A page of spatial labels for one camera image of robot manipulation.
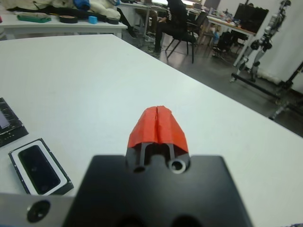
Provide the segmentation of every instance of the black electronic device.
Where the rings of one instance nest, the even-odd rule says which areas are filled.
[[[133,4],[134,2],[136,2],[135,0],[121,0],[123,3],[130,3]]]
[[[241,28],[257,33],[267,13],[268,9],[255,8],[240,3],[233,20],[239,20],[241,22]]]
[[[240,3],[233,19],[247,21],[253,15],[254,11],[254,7]]]
[[[71,180],[43,139],[11,151],[9,157],[29,194],[62,195],[73,188]]]
[[[199,4],[199,3],[194,3],[193,8],[194,8],[194,9],[199,9],[199,10],[201,10],[202,5]]]
[[[221,0],[205,0],[204,7],[209,8],[209,9],[213,8],[213,9],[217,10],[218,6],[220,4],[220,1]]]
[[[0,98],[0,147],[28,135],[21,120],[3,98]]]
[[[59,177],[38,145],[21,151],[18,157],[39,195],[45,194],[60,183]]]
[[[262,8],[254,8],[253,14],[249,17],[247,21],[243,21],[241,23],[241,27],[245,30],[257,33],[260,29],[264,19],[267,16],[267,13],[269,12],[268,9],[262,9]]]
[[[152,5],[152,0],[144,0],[144,5]]]

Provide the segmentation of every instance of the blue object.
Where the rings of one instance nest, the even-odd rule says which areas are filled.
[[[97,17],[89,16],[89,23],[91,23],[91,24],[96,24],[96,23],[98,23]]]
[[[74,5],[77,7],[77,9],[81,10],[89,10],[90,9],[90,3],[89,0],[73,0]]]
[[[220,36],[219,33],[215,32],[214,33],[214,43],[216,43],[219,40]]]

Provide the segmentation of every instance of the computer monitor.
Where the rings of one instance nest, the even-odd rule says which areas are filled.
[[[152,0],[144,0],[144,4],[145,5],[151,5],[152,4]]]
[[[201,10],[202,5],[199,4],[199,3],[194,3],[194,4],[193,4],[193,8],[194,8],[194,9],[199,9],[199,10]]]
[[[206,0],[204,6],[206,8],[218,9],[221,0]]]
[[[268,9],[254,8],[240,3],[233,19],[240,20],[243,29],[257,33],[267,13]]]
[[[233,19],[246,21],[246,20],[250,19],[250,17],[253,15],[254,11],[255,11],[254,7],[240,3]]]

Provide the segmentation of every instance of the green object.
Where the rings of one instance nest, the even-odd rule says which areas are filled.
[[[41,14],[35,14],[35,13],[26,13],[26,14],[19,14],[17,15],[18,20],[22,21],[30,21],[30,22],[36,22],[36,23],[45,23],[48,21],[51,21],[51,17],[48,15],[41,15]]]

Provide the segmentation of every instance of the white wall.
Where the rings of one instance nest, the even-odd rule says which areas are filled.
[[[250,0],[250,2],[255,7],[269,9],[269,13],[256,35],[256,39],[259,39],[271,16],[278,12],[281,0]],[[280,31],[272,38],[273,48],[268,50],[260,60],[262,70],[283,81],[286,81],[303,61],[303,0],[292,0],[291,2],[292,5],[286,9],[286,19]],[[239,3],[245,3],[245,0],[221,0],[218,9],[224,11],[228,9],[230,13],[234,14]],[[251,55],[248,62],[249,68],[256,54],[254,52]],[[297,76],[293,88],[303,93],[303,75]]]
[[[292,0],[286,20],[272,39],[273,48],[261,59],[260,67],[286,81],[303,61],[303,0]],[[294,80],[295,90],[303,93],[303,75]]]

